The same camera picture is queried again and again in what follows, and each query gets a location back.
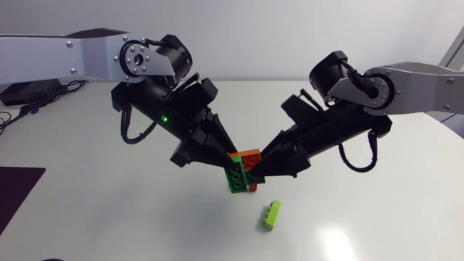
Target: table surface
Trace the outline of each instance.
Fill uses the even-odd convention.
[[[308,82],[217,82],[211,103],[238,150],[292,121],[280,108]],[[231,194],[219,167],[169,161],[162,128],[124,144],[114,83],[92,83],[9,126],[0,165],[47,171],[0,236],[0,260],[462,260],[464,142],[423,113],[395,115],[379,161],[355,173],[332,148],[298,178]],[[130,134],[149,121],[135,113]],[[345,143],[370,162],[367,134]],[[274,199],[275,228],[262,227]]]

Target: wire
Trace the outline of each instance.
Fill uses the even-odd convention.
[[[364,83],[363,79],[361,78],[360,74],[348,64],[345,60],[340,60],[340,63],[348,70],[348,78],[351,80],[353,85],[363,93],[365,93],[370,98],[375,98],[378,94],[375,91],[369,89],[368,85]]]
[[[157,125],[157,123],[153,122],[143,133],[140,133],[138,137],[128,138],[129,125],[131,124],[131,112],[132,106],[130,104],[124,105],[123,111],[121,113],[121,136],[123,137],[123,141],[125,143],[133,145],[146,138]]]
[[[79,91],[86,83],[88,83],[87,80],[74,80],[74,81],[72,81],[72,82],[70,82],[70,83],[68,83],[66,85],[63,85],[60,88],[58,88],[58,90],[55,91],[51,96],[44,99],[43,101],[22,106],[21,109],[20,109],[19,115],[16,116],[15,118],[12,118],[12,115],[9,112],[0,112],[0,113],[3,113],[3,114],[7,114],[9,116],[8,120],[4,120],[4,118],[1,117],[2,123],[0,125],[0,135],[4,132],[4,129],[7,126],[9,126],[12,123],[16,122],[20,118],[26,116],[28,113],[32,112],[35,109],[45,107],[47,104],[51,104],[53,102],[56,102],[59,98],[61,98],[62,96],[66,95],[66,94],[71,94],[71,93],[74,93],[76,91]]]
[[[456,113],[455,113],[455,114],[453,114],[453,115],[451,115],[451,116],[449,116],[448,118],[446,118],[446,119],[442,120],[442,121],[441,121],[441,123],[443,123],[445,120],[449,120],[449,119],[451,119],[451,118],[452,118],[452,117],[454,117],[454,116],[456,116]]]
[[[345,150],[343,149],[343,145],[339,144],[339,151],[340,156],[343,162],[352,170],[359,172],[359,173],[366,173],[369,170],[372,170],[377,163],[377,135],[375,132],[370,131],[368,134],[369,145],[370,149],[372,150],[372,162],[366,167],[355,167],[349,163],[347,156],[345,155]]]

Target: lime green lego brick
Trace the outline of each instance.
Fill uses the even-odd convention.
[[[248,191],[247,179],[245,178],[244,165],[241,157],[232,158],[236,164],[235,169],[224,169],[229,188],[232,193],[241,193]]]
[[[276,219],[278,215],[278,211],[281,209],[282,202],[274,200],[270,203],[269,211],[264,219],[264,227],[272,231],[274,225],[276,224]]]
[[[246,176],[246,183],[248,183],[248,185],[257,185],[257,184],[263,184],[263,183],[266,183],[266,180],[263,177],[259,177],[259,178],[256,178],[256,177],[252,177],[248,171],[245,171],[245,176]]]

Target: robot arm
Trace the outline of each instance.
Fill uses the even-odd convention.
[[[138,83],[142,75],[183,77],[169,56],[149,48],[153,44],[171,46],[191,60],[185,46],[169,35],[160,42],[109,29],[63,37],[0,36],[0,84],[57,78]]]
[[[252,169],[252,175],[296,177],[310,166],[312,156],[336,145],[350,168],[369,171],[377,160],[376,139],[390,131],[392,122],[387,115],[432,110],[464,113],[464,72],[444,67],[402,62],[359,75],[348,65],[344,53],[335,51],[314,67],[310,82],[326,105],[334,104],[323,111],[299,97],[288,98],[282,108],[295,124],[263,150],[262,161]],[[304,90],[302,95],[315,103]],[[373,161],[358,168],[348,162],[341,144],[365,131],[369,131]]]
[[[0,84],[57,78],[119,81],[112,100],[113,107],[122,111],[121,135],[126,143],[140,142],[160,125],[181,140],[171,157],[175,164],[233,165],[228,153],[236,152],[235,146],[207,106],[216,87],[198,74],[178,86],[190,71],[192,58],[177,37],[153,41],[95,29],[64,37],[0,36],[0,46]],[[153,120],[136,138],[127,137],[132,107]]]

